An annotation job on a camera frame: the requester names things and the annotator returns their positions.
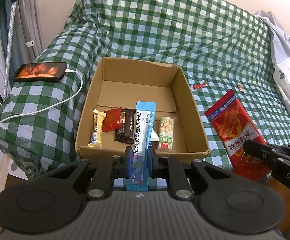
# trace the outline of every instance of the red packet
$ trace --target red packet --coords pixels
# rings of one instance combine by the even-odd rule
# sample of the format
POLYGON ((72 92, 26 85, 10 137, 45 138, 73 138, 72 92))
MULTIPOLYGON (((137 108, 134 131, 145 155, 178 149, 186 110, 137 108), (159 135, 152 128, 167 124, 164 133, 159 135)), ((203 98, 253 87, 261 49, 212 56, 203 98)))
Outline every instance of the red packet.
POLYGON ((246 140, 266 144, 233 90, 205 112, 221 138, 234 168, 234 173, 252 180, 265 176, 270 169, 262 160, 244 153, 246 140))
POLYGON ((106 117, 103 121, 103 132, 116 130, 121 127, 121 112, 121 107, 104 112, 106 113, 106 117))

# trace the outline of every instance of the gray ribbed surface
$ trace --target gray ribbed surface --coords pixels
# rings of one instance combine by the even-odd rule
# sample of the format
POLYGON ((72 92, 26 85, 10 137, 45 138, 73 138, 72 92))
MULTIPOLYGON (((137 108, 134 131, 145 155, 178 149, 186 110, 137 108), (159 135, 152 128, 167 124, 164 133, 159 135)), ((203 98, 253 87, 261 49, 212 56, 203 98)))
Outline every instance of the gray ribbed surface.
POLYGON ((114 191, 104 201, 90 201, 81 216, 61 230, 38 236, 4 231, 0 240, 279 240, 271 231, 255 236, 223 232, 203 220, 190 202, 170 198, 166 191, 114 191))

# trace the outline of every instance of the white cloth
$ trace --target white cloth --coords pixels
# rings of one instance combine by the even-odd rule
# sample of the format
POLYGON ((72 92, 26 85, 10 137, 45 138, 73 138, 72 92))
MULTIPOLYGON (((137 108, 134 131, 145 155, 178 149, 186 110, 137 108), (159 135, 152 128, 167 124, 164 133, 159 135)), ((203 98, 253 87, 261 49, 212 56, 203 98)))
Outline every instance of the white cloth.
POLYGON ((271 31, 271 56, 275 69, 273 79, 290 113, 290 35, 284 32, 271 12, 261 10, 255 16, 262 19, 271 31))

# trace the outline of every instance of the white charging cable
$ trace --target white charging cable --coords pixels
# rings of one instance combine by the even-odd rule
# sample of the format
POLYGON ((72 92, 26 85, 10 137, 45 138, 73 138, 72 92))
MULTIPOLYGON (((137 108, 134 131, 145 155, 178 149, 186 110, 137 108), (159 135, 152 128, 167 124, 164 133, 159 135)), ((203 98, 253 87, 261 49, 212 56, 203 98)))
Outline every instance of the white charging cable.
POLYGON ((63 101, 61 101, 61 102, 58 102, 58 103, 56 103, 56 104, 53 104, 52 106, 46 107, 46 108, 44 108, 44 109, 42 109, 42 110, 39 110, 39 111, 35 111, 35 112, 31 112, 31 113, 26 113, 26 114, 16 114, 16 115, 12 115, 12 116, 10 116, 10 117, 7 117, 7 118, 1 120, 1 121, 0 121, 0 124, 1 124, 2 122, 5 122, 5 121, 7 121, 7 120, 9 120, 9 119, 12 119, 12 118, 15 118, 15 117, 21 117, 21 116, 26 116, 26 115, 31 115, 31 114, 38 114, 38 113, 40 113, 40 112, 46 111, 46 110, 48 110, 48 109, 51 109, 52 107, 58 106, 58 105, 60 105, 60 104, 62 104, 62 103, 65 103, 65 102, 67 102, 68 100, 70 100, 70 99, 74 98, 75 96, 77 96, 77 94, 81 91, 81 89, 82 89, 82 87, 83 87, 83 78, 82 78, 81 74, 80 74, 79 72, 77 72, 76 70, 66 69, 65 72, 67 72, 67 73, 75 72, 75 73, 79 76, 79 78, 81 79, 81 86, 80 86, 79 90, 78 90, 74 95, 72 95, 70 98, 67 98, 67 99, 65 99, 65 100, 63 100, 63 101))

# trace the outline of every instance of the green label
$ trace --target green label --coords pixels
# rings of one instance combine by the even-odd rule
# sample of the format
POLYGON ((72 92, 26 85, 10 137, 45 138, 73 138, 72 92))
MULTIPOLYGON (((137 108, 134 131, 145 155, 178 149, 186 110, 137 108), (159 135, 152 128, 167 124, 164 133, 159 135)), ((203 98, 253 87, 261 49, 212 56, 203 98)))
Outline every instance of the green label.
POLYGON ((173 137, 167 132, 163 132, 159 135, 159 143, 166 142, 168 145, 173 143, 173 137))

